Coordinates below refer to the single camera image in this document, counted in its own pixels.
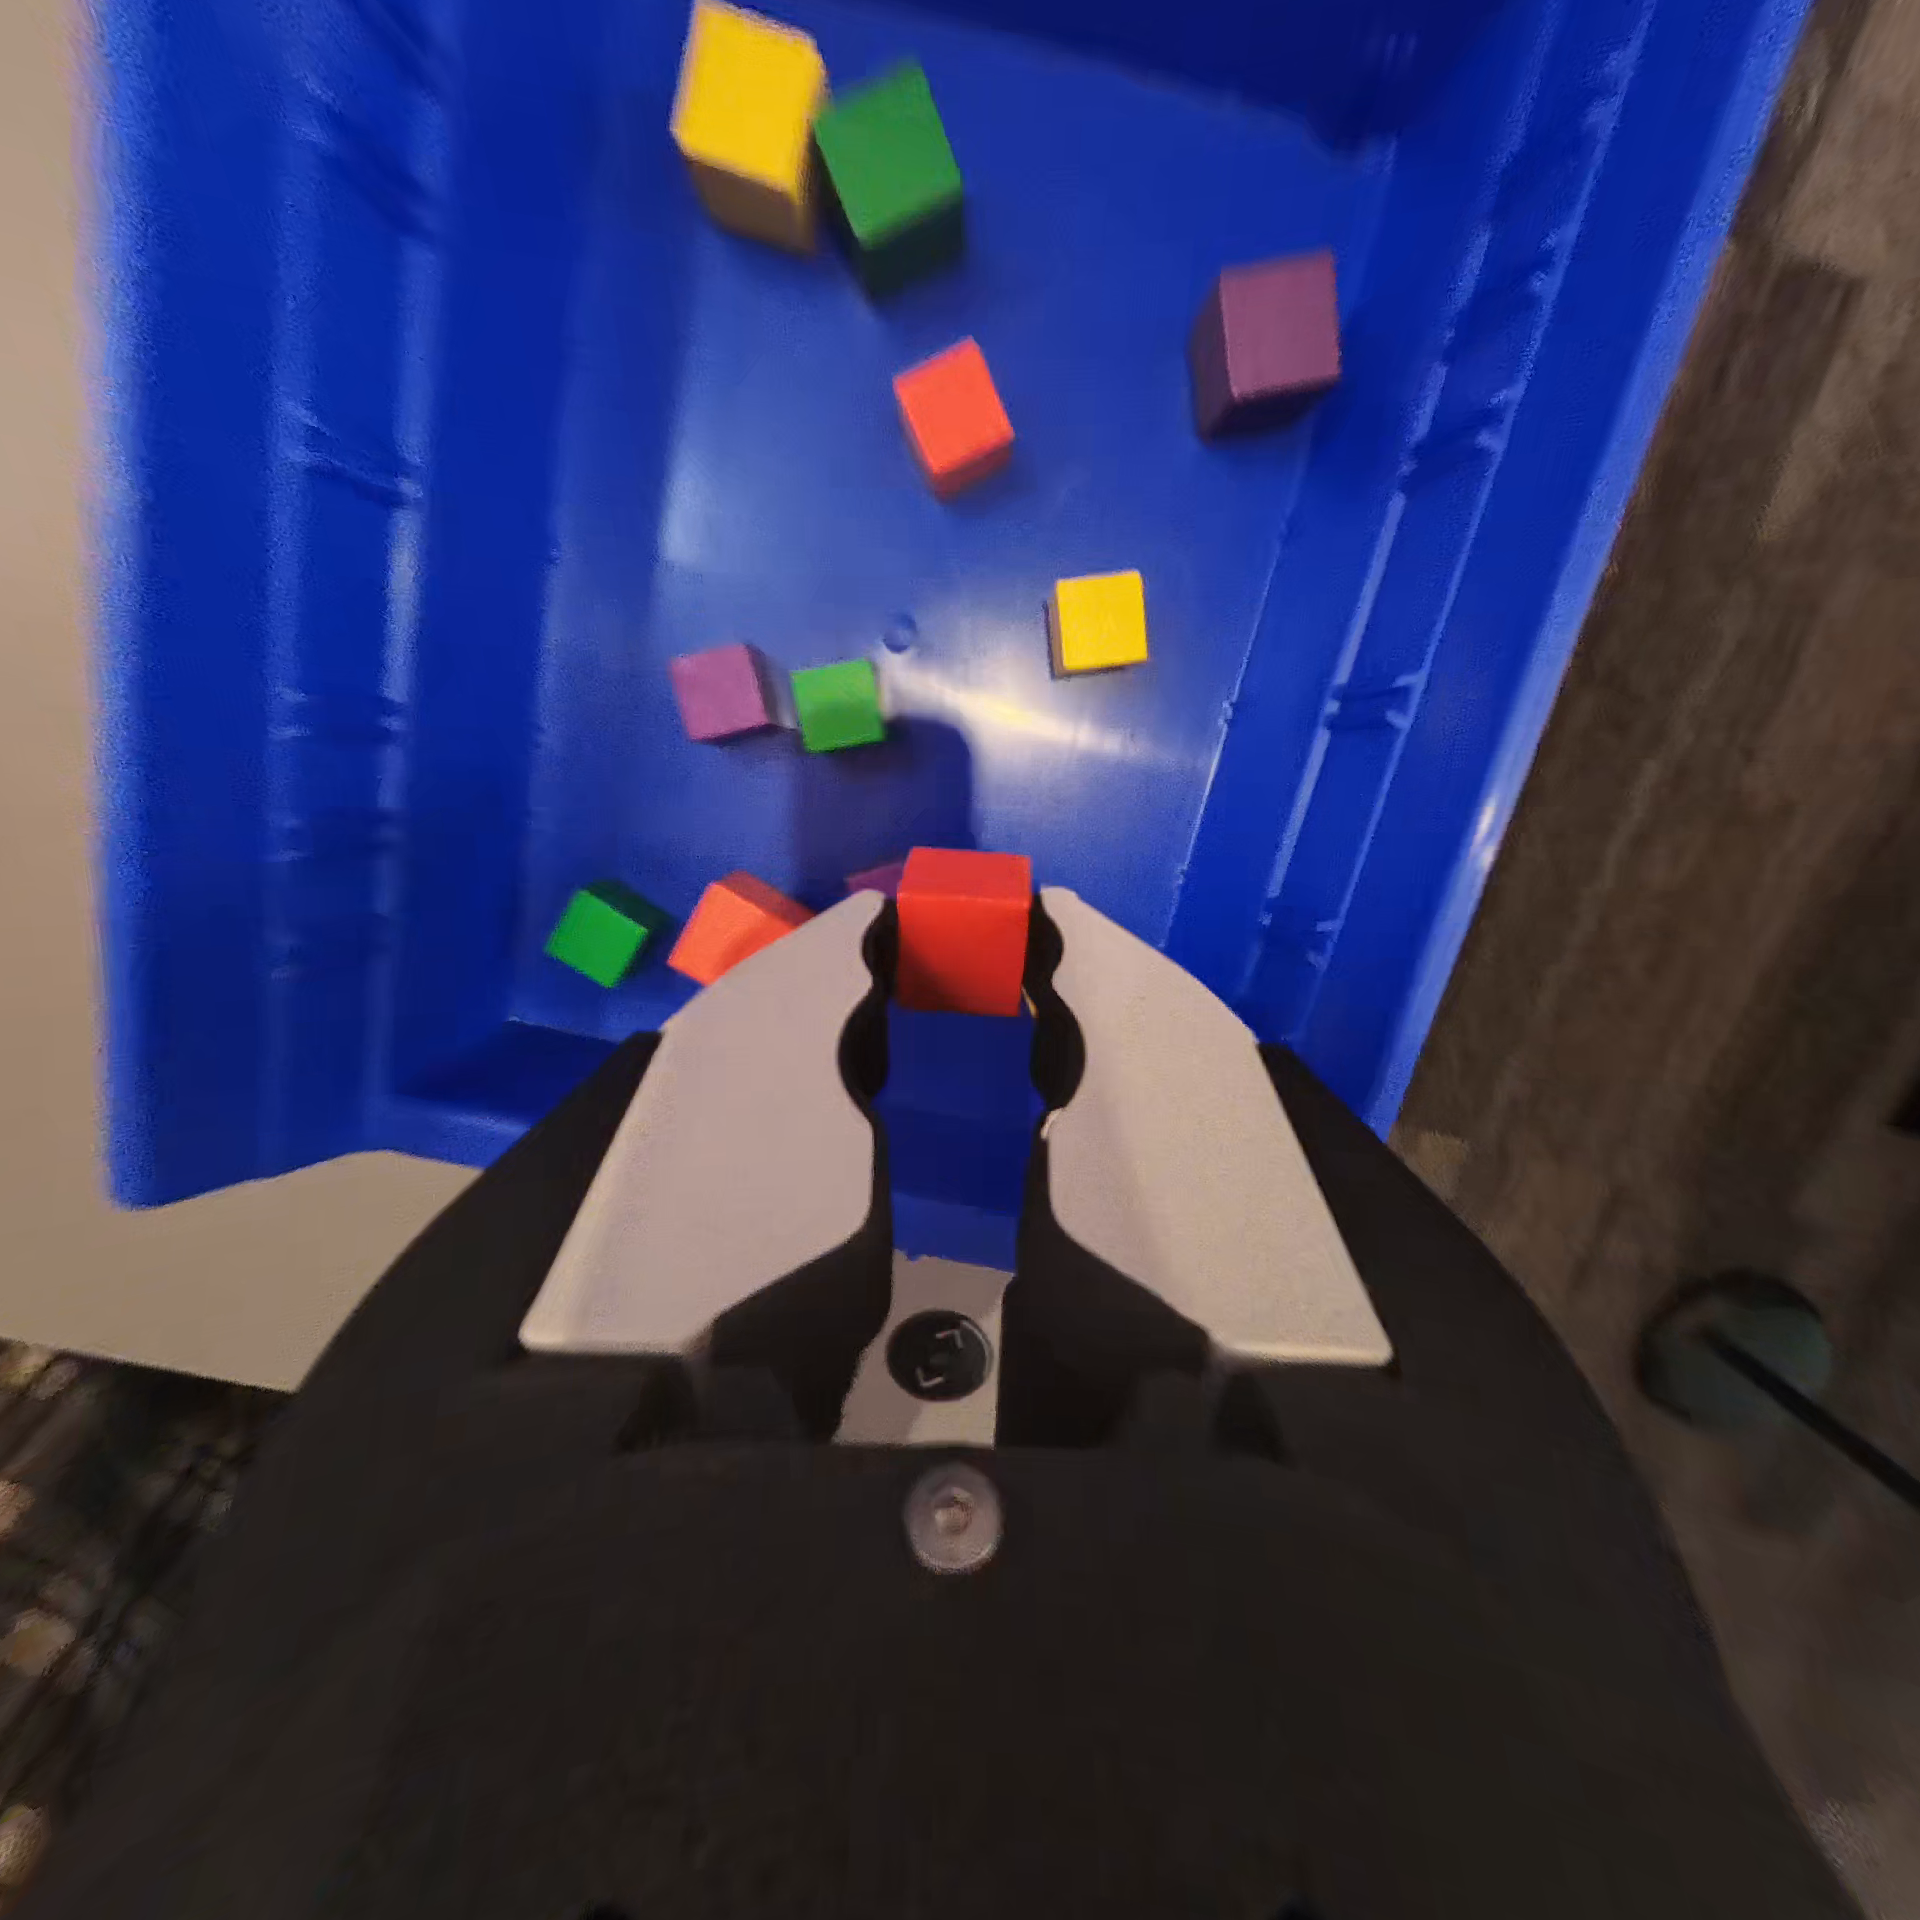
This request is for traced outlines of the black metal bar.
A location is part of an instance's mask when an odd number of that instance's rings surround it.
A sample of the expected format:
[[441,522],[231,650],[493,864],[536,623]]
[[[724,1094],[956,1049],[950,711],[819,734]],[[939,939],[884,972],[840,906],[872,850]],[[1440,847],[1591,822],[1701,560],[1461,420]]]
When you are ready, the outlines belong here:
[[1810,1431],[1831,1451],[1871,1478],[1885,1491],[1904,1500],[1919,1511],[1919,1475],[1910,1473],[1897,1459],[1878,1448],[1871,1440],[1843,1422],[1826,1406],[1813,1400],[1763,1358],[1751,1355],[1728,1333],[1705,1333],[1703,1345],[1738,1380],[1778,1408],[1790,1421]]

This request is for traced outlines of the yellow cube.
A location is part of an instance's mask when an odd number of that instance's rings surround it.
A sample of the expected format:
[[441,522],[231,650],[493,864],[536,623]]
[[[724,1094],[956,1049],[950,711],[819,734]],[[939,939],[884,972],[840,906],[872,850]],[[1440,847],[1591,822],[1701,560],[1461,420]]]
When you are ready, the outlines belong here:
[[734,4],[692,6],[670,134],[719,227],[782,253],[815,253],[813,131],[827,107],[827,61],[813,36]]
[[1047,597],[1047,639],[1055,678],[1107,673],[1151,660],[1140,570],[1055,580]]

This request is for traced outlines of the red cube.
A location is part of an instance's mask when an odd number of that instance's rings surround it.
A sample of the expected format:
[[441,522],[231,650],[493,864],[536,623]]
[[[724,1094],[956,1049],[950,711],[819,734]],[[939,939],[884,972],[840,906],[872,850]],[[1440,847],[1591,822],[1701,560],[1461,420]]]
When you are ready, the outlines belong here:
[[748,872],[731,872],[707,886],[666,965],[695,986],[708,988],[813,918],[813,908],[770,881]]
[[892,998],[909,1014],[1018,1018],[1031,945],[1032,862],[1024,854],[907,854],[897,888]]
[[1013,421],[976,337],[898,371],[892,396],[914,461],[938,499],[959,499],[1013,457]]

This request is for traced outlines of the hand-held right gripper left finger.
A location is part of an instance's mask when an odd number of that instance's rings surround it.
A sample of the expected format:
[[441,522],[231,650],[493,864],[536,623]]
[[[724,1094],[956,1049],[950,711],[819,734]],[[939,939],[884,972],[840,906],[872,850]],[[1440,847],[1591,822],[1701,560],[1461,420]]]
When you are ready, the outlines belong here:
[[815,1280],[803,1330],[860,1357],[886,1324],[883,1145],[843,1042],[876,991],[876,891],[815,916],[659,1030],[517,1328],[536,1357],[693,1357],[727,1315]]

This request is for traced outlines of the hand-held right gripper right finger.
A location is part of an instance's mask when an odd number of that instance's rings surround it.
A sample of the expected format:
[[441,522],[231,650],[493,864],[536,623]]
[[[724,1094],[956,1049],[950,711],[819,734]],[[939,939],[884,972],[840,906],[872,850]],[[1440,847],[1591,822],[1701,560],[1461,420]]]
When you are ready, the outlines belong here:
[[1065,886],[1032,908],[1046,1200],[1082,1255],[1238,1363],[1380,1372],[1394,1347],[1252,1030]]

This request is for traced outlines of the large green cube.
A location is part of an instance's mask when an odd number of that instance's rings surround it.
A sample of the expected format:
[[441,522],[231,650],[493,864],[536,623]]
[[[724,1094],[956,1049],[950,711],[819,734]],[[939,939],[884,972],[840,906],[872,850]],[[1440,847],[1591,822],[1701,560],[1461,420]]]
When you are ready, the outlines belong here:
[[872,301],[960,259],[967,187],[920,61],[830,104],[813,147],[833,235]]

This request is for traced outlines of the round metal table grommet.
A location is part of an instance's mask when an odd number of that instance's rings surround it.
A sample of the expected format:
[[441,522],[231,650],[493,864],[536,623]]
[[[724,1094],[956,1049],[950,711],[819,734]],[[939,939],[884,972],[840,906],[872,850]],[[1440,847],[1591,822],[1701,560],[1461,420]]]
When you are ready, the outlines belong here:
[[996,1366],[984,1326],[956,1310],[924,1310],[898,1320],[884,1363],[901,1393],[924,1406],[951,1406],[980,1393]]

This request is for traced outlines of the blue plastic bin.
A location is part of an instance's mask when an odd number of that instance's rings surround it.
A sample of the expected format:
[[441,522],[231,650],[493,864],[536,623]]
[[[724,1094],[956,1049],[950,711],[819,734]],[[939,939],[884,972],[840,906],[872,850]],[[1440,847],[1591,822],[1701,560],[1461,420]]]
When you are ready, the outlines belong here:
[[[707,216],[690,4],[98,4],[103,1152],[126,1209],[496,1160],[692,986],[617,879],[823,908],[1022,853],[1389,1133],[1807,4],[766,4],[920,61],[959,263],[872,301]],[[1204,440],[1215,278],[1330,248],[1342,375]],[[892,379],[963,337],[951,501]],[[1151,660],[1055,678],[1060,579]],[[685,738],[755,645],[782,730]],[[889,738],[803,752],[868,658]]]

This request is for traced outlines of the person's plaid shirt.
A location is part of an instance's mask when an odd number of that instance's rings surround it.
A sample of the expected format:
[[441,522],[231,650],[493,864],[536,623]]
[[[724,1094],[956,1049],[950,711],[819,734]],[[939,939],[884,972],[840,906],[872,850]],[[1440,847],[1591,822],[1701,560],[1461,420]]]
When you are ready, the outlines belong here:
[[3,1343],[3,1913],[155,1681],[286,1393]]

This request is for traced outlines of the black round foot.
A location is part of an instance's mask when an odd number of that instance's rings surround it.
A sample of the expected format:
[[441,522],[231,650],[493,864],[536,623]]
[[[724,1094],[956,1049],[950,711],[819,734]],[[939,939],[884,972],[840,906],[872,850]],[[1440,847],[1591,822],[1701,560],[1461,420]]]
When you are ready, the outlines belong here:
[[1797,1286],[1746,1268],[1684,1283],[1645,1320],[1632,1357],[1641,1396],[1716,1435],[1759,1432],[1816,1406],[1831,1384],[1834,1340]]

